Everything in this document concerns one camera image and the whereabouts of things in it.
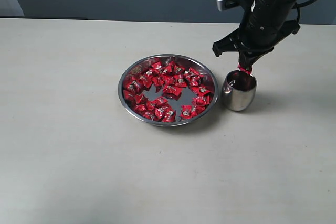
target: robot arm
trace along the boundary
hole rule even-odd
[[[251,71],[252,65],[273,51],[277,43],[299,31],[300,8],[315,1],[298,4],[297,0],[217,0],[219,11],[241,6],[244,16],[237,30],[214,43],[215,55],[239,52],[239,65]],[[298,19],[286,21],[294,8],[298,10]]]

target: bowl rim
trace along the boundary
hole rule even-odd
[[[177,57],[177,58],[184,58],[186,60],[189,60],[189,61],[192,61],[193,63],[201,66],[205,71],[207,71],[207,73],[211,76],[211,78],[213,79],[213,82],[214,82],[214,86],[215,86],[215,91],[214,91],[214,97],[213,97],[213,100],[212,102],[209,104],[209,106],[201,113],[199,114],[198,116],[195,116],[194,118],[191,118],[191,119],[188,119],[188,120],[185,120],[185,121],[179,121],[179,122],[174,122],[174,123],[163,123],[163,122],[156,122],[156,121],[152,121],[152,120],[149,120],[147,118],[144,118],[138,114],[136,114],[126,103],[124,97],[123,97],[123,92],[122,92],[122,86],[123,86],[123,81],[126,77],[126,75],[130,72],[130,70],[132,68],[134,68],[136,65],[142,63],[143,61],[145,60],[149,60],[149,59],[152,59],[152,58],[156,58],[156,57],[164,57],[164,56],[167,56],[167,57]],[[119,95],[119,99],[120,99],[120,102],[121,104],[126,108],[126,110],[132,115],[134,116],[135,118],[139,119],[140,121],[143,121],[143,122],[146,122],[146,123],[149,123],[149,124],[152,124],[152,125],[155,125],[155,126],[161,126],[161,127],[174,127],[174,126],[181,126],[181,125],[185,125],[185,124],[188,124],[188,123],[191,123],[191,122],[194,122],[196,121],[197,119],[201,118],[202,116],[204,116],[207,112],[209,112],[213,106],[216,104],[217,100],[218,100],[218,83],[217,83],[217,80],[214,76],[214,74],[205,66],[203,65],[202,63],[200,63],[199,61],[195,60],[195,59],[192,59],[190,57],[187,57],[187,56],[183,56],[183,55],[175,55],[175,54],[159,54],[159,55],[152,55],[152,56],[148,56],[148,57],[145,57],[141,60],[138,60],[137,62],[135,62],[134,64],[132,64],[128,69],[126,69],[126,71],[123,73],[123,75],[121,76],[120,78],[120,81],[119,81],[119,85],[118,85],[118,95]]]

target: metal bowl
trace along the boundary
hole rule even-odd
[[[192,92],[189,88],[183,89],[182,95],[178,101],[169,100],[169,105],[177,111],[177,114],[176,114],[177,121],[174,123],[155,122],[155,121],[148,120],[136,114],[128,106],[126,100],[123,97],[123,92],[122,92],[123,84],[128,82],[133,76],[135,77],[138,76],[144,70],[148,69],[151,65],[159,61],[165,65],[170,63],[171,61],[175,61],[177,64],[185,67],[186,69],[188,69],[189,67],[192,67],[198,70],[200,74],[203,75],[202,84],[213,93],[213,99],[212,99],[212,102],[209,104],[209,106],[201,114],[189,120],[180,121],[181,106],[191,105],[192,99],[196,97],[196,94]],[[156,93],[155,86],[152,86],[149,91],[144,91],[143,93],[150,100],[155,100],[156,98],[162,95],[162,89],[160,90],[159,93]],[[197,60],[191,59],[186,56],[181,56],[181,55],[154,55],[154,56],[149,56],[147,58],[137,61],[125,71],[125,73],[122,75],[119,81],[118,94],[119,94],[119,99],[122,105],[127,109],[127,111],[132,116],[136,117],[137,119],[143,122],[150,123],[155,126],[173,127],[173,126],[180,126],[180,125],[191,123],[201,118],[202,116],[204,116],[207,112],[209,112],[212,109],[212,107],[215,105],[218,99],[218,85],[217,85],[216,78],[211,73],[211,71],[206,66],[204,66],[202,63],[198,62]]]

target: metal cup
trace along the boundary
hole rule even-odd
[[[255,96],[257,80],[254,76],[240,70],[230,72],[224,81],[222,102],[233,111],[248,108]]]

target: table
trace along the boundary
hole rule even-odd
[[[222,83],[237,24],[0,19],[0,223],[336,219],[336,26],[304,25],[254,67],[251,107],[174,129],[129,115],[135,61],[181,54]]]

